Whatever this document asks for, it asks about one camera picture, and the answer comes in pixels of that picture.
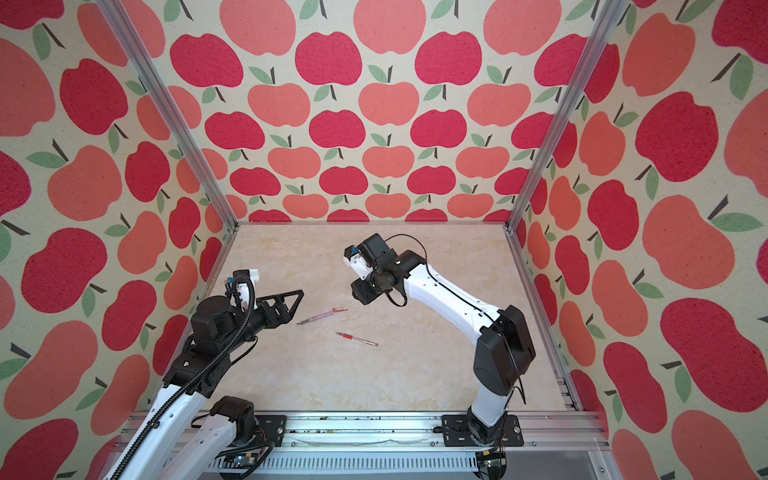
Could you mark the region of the pink pen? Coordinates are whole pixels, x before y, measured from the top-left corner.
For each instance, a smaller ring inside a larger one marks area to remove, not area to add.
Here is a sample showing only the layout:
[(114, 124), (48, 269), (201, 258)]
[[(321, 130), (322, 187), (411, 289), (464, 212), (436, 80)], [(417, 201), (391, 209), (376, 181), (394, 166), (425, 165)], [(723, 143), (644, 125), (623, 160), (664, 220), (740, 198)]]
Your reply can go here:
[(337, 310), (336, 309), (332, 309), (330, 311), (323, 312), (323, 313), (311, 316), (311, 317), (309, 317), (307, 319), (301, 320), (301, 321), (299, 321), (297, 323), (297, 325), (306, 325), (308, 323), (312, 323), (312, 322), (315, 322), (315, 321), (318, 321), (318, 320), (322, 320), (322, 319), (328, 318), (328, 317), (330, 317), (330, 316), (332, 316), (332, 315), (334, 315), (336, 313), (338, 313)]

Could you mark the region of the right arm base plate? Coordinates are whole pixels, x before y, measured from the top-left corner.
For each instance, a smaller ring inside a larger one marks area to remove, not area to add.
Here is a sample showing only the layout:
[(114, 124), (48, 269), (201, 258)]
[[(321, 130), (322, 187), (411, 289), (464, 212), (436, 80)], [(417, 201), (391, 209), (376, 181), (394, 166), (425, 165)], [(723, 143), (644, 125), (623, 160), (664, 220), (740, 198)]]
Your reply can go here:
[(492, 426), (469, 414), (443, 415), (433, 432), (442, 435), (446, 447), (492, 449), (522, 447), (525, 444), (519, 419), (511, 414), (503, 415)]

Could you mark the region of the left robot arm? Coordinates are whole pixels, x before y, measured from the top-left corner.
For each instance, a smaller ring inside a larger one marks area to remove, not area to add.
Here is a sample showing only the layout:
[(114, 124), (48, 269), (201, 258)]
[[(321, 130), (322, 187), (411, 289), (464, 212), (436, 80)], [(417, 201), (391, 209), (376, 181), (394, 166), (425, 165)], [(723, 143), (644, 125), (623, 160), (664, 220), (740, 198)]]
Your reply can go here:
[(232, 367), (233, 350), (255, 344), (265, 329), (291, 322), (303, 297), (294, 290), (203, 300), (156, 400), (106, 478), (198, 479), (219, 460), (235, 469), (237, 479), (258, 469), (281, 446), (285, 416), (259, 417), (252, 402), (234, 396), (219, 399), (208, 414), (201, 409)]

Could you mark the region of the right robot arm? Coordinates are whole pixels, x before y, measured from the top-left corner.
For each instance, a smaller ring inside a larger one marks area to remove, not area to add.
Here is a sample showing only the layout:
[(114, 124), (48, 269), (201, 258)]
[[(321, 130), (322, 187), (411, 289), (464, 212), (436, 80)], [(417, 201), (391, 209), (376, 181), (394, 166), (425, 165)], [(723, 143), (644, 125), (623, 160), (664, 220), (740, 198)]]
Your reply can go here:
[(507, 407), (515, 392), (526, 398), (522, 377), (536, 357), (523, 312), (476, 298), (440, 275), (425, 253), (398, 253), (377, 233), (346, 247), (344, 261), (357, 275), (351, 292), (361, 304), (381, 296), (398, 308), (419, 301), (470, 341), (479, 389), (467, 410), (467, 429), (480, 446), (500, 444)]

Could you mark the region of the red pen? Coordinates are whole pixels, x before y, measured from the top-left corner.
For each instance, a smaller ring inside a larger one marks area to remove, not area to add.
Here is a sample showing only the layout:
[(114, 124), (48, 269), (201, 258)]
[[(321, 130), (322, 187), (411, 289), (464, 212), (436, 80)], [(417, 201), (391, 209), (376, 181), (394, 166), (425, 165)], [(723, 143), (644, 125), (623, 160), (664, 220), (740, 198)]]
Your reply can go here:
[(351, 335), (351, 334), (348, 334), (348, 333), (344, 333), (344, 332), (335, 332), (335, 333), (336, 333), (336, 335), (338, 335), (341, 338), (344, 338), (346, 340), (355, 341), (355, 342), (362, 343), (362, 344), (365, 344), (367, 346), (371, 346), (371, 347), (375, 347), (375, 348), (379, 347), (379, 343), (371, 341), (371, 340), (368, 340), (368, 339), (363, 339), (363, 338), (360, 338), (360, 337), (357, 337), (357, 336), (354, 336), (354, 335)]

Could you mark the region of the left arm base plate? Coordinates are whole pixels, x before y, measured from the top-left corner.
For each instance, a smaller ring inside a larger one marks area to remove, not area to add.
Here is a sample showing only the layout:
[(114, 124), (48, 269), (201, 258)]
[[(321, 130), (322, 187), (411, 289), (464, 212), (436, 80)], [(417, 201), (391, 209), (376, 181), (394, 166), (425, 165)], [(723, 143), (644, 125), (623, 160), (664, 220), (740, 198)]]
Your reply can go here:
[(235, 437), (228, 448), (251, 447), (271, 442), (281, 447), (286, 430), (286, 415), (246, 414), (231, 421)]

